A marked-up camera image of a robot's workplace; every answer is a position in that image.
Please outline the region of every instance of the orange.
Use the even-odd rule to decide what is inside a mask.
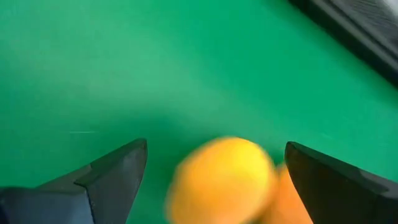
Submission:
[[[285,164],[280,168],[276,196],[266,210],[262,223],[312,224]]]
[[[241,138],[217,139],[177,167],[166,199],[173,224],[241,224],[271,201],[275,168],[260,146]]]

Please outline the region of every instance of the orange object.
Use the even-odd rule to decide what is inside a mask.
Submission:
[[[279,183],[274,201],[266,210],[263,224],[312,224],[310,215],[306,211],[297,193],[289,171],[284,164],[280,168]]]
[[[275,167],[260,146],[241,138],[214,140],[175,171],[166,213],[173,224],[241,224],[271,201]]]

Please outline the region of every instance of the black device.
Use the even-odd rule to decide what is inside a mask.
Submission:
[[[397,0],[289,0],[398,85]]]
[[[0,224],[125,224],[146,161],[137,139],[35,189],[0,188]]]
[[[288,142],[290,177],[314,224],[397,224],[398,184]]]

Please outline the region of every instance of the blurry object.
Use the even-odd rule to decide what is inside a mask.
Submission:
[[[398,85],[396,0],[289,1],[324,27],[357,57]]]
[[[398,184],[288,142],[285,162],[315,224],[398,223]]]
[[[0,189],[1,224],[125,224],[147,161],[138,139],[36,189]]]
[[[177,167],[166,200],[173,224],[240,224],[271,201],[275,167],[260,146],[240,138],[217,139]]]
[[[312,224],[285,164],[279,168],[279,181],[275,199],[266,210],[261,223]]]

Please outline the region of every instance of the green surface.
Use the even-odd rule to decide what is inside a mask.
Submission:
[[[143,136],[128,223],[165,223],[178,161],[236,135],[398,180],[398,91],[281,0],[0,1],[0,185],[36,186]]]

